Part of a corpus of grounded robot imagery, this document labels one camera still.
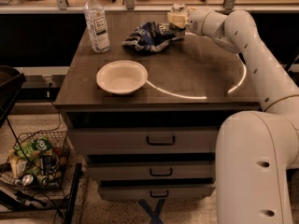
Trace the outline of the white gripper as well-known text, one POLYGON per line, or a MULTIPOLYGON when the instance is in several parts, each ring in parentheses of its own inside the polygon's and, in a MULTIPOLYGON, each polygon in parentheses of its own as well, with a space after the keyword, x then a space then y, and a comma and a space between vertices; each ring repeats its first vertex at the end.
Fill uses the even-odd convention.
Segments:
POLYGON ((206 7, 200 7, 187 13, 168 12, 167 19, 170 24, 178 28, 188 25, 192 33, 209 38, 224 37, 224 22, 226 16, 206 7))

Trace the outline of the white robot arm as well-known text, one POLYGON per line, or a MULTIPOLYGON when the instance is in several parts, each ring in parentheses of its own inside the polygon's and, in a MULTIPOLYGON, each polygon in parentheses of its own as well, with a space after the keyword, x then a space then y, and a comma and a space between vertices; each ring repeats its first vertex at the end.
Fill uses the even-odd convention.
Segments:
POLYGON ((216 144, 218 224, 293 224, 287 171, 299 165, 299 88, 244 10, 206 7, 167 14, 221 48, 243 55, 261 111, 233 114, 216 144))

